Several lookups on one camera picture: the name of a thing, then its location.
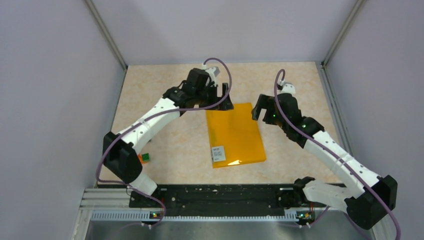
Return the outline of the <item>orange plastic folder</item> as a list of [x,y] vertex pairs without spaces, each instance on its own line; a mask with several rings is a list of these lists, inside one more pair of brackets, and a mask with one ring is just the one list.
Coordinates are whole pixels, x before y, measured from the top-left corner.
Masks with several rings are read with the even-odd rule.
[[233,110],[207,110],[206,120],[211,147],[224,146],[226,160],[212,162],[214,169],[255,164],[267,156],[258,124],[252,120],[253,106],[236,103]]

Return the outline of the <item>green toy cube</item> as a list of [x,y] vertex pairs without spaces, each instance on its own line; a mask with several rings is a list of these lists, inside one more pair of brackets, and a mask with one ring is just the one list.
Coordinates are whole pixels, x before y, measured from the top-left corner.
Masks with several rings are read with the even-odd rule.
[[141,156],[143,157],[145,163],[148,163],[150,161],[150,155],[148,153],[144,153]]

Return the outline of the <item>orange curved toy block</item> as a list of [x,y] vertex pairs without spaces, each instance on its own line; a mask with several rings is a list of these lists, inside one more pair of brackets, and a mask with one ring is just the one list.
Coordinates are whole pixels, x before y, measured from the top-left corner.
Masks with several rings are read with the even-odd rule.
[[141,164],[145,164],[145,161],[141,155],[138,155],[138,159],[141,162]]

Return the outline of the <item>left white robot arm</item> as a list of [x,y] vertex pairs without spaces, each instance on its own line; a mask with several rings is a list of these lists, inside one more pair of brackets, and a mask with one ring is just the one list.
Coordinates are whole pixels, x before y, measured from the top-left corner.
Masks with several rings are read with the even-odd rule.
[[119,184],[141,192],[149,207],[160,202],[158,185],[145,173],[139,153],[167,124],[186,112],[198,110],[233,110],[229,97],[233,81],[221,84],[218,96],[218,67],[193,68],[180,85],[169,88],[141,118],[118,133],[108,132],[103,138],[101,164],[119,178]]

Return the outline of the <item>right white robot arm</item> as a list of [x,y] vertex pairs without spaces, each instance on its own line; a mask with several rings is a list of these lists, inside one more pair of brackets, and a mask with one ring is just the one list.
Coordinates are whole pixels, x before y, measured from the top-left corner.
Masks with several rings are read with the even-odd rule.
[[279,94],[260,94],[251,111],[257,121],[265,110],[263,122],[278,126],[287,138],[317,157],[344,186],[324,183],[306,176],[294,182],[293,200],[299,206],[310,202],[335,208],[360,228],[369,230],[385,216],[393,216],[397,200],[397,181],[373,172],[357,161],[325,131],[314,118],[304,116],[289,83],[278,86]]

